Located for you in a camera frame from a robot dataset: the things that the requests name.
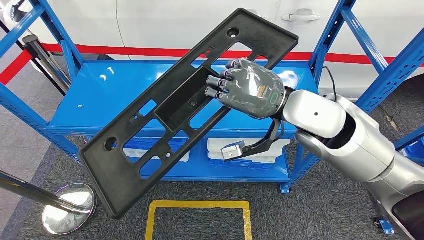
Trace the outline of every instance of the screw hole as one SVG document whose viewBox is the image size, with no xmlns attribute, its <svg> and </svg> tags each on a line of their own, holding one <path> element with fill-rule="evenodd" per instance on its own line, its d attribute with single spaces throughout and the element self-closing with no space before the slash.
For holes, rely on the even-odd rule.
<svg viewBox="0 0 424 240">
<path fill-rule="evenodd" d="M 104 143 L 104 149 L 106 149 L 106 151 L 112 151 L 116 147 L 117 147 L 117 139 L 115 137 L 108 138 L 106 142 Z"/>
<path fill-rule="evenodd" d="M 228 37 L 232 38 L 232 39 L 237 37 L 237 35 L 239 35 L 239 33 L 240 33 L 240 31 L 235 27 L 232 27 L 232 28 L 228 29 L 228 31 L 226 31 L 226 35 Z"/>
</svg>

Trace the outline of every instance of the car door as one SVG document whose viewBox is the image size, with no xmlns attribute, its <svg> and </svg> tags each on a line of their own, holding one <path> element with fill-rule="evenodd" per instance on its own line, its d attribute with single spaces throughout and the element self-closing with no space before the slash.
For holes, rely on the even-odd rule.
<svg viewBox="0 0 424 240">
<path fill-rule="evenodd" d="M 338 1 L 293 1 L 292 8 L 281 6 L 276 24 L 299 36 L 299 45 L 293 52 L 311 53 Z M 396 57 L 423 28 L 423 8 L 424 1 L 416 0 L 358 0 L 352 11 L 380 52 L 385 57 Z M 286 14 L 296 14 L 297 11 L 305 9 L 320 18 L 314 21 L 293 22 L 281 19 Z M 347 54 L 348 56 L 343 58 L 350 62 L 355 62 L 358 57 L 366 55 L 347 24 L 342 26 L 329 53 Z M 360 61 L 357 64 L 325 62 L 325 65 L 331 69 L 334 76 L 337 94 L 352 100 L 358 99 L 378 77 L 372 65 L 360 64 Z M 423 73 L 423 68 L 419 68 L 411 77 Z M 318 90 L 322 95 L 333 92 L 332 81 L 327 72 L 322 73 Z"/>
<path fill-rule="evenodd" d="M 148 48 L 154 55 L 155 49 L 172 53 L 193 48 L 237 8 L 275 22 L 279 4 L 279 0 L 117 0 L 117 16 L 125 46 Z M 240 45 L 231 50 L 247 49 Z M 176 59 L 163 53 L 131 59 Z"/>
</svg>

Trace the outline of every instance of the red stripe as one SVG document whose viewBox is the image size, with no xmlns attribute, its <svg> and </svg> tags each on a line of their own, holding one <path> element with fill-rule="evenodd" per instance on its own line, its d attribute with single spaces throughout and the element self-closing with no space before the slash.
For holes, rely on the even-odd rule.
<svg viewBox="0 0 424 240">
<path fill-rule="evenodd" d="M 42 46 L 48 52 L 62 52 L 58 44 L 46 44 Z M 76 45 L 78 51 L 82 54 L 113 54 L 113 55 L 133 55 L 147 57 L 178 57 L 181 58 L 189 50 L 188 49 L 172 49 L 172 48 L 144 48 L 144 47 L 121 47 L 121 46 L 86 46 Z M 238 59 L 247 57 L 248 51 L 227 51 L 222 55 L 224 59 Z M 308 61 L 312 56 L 311 52 L 290 52 L 284 57 L 289 61 Z M 388 63 L 395 58 L 391 56 L 384 57 Z M 371 64 L 366 55 L 328 53 L 325 57 L 326 62 L 345 63 L 345 64 Z"/>
<path fill-rule="evenodd" d="M 22 53 L 0 73 L 0 83 L 3 85 L 8 84 L 15 76 L 19 73 L 22 68 L 27 65 L 31 60 L 32 56 L 27 50 L 23 50 Z"/>
</svg>

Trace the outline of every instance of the yellow floor marking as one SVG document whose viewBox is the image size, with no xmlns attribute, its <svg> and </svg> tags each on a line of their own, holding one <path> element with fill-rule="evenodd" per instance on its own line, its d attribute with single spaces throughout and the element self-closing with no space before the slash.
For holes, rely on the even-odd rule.
<svg viewBox="0 0 424 240">
<path fill-rule="evenodd" d="M 251 210 L 248 201 L 168 201 L 154 200 L 148 209 L 146 234 L 144 240 L 153 240 L 156 208 L 187 209 L 243 209 L 244 239 L 252 240 Z"/>
</svg>

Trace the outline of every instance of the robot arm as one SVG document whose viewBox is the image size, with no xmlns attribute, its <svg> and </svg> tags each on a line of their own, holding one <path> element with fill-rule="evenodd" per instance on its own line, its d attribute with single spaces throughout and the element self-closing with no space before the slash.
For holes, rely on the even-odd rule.
<svg viewBox="0 0 424 240">
<path fill-rule="evenodd" d="M 297 127 L 295 138 L 305 149 L 362 183 L 398 230 L 411 239 L 424 238 L 424 168 L 396 152 L 375 120 L 344 97 L 284 87 L 276 74 L 246 59 L 227 68 L 221 78 L 208 77 L 205 94 L 274 122 L 262 142 L 223 148 L 224 159 L 266 151 L 276 139 L 276 125 L 286 121 Z"/>
</svg>

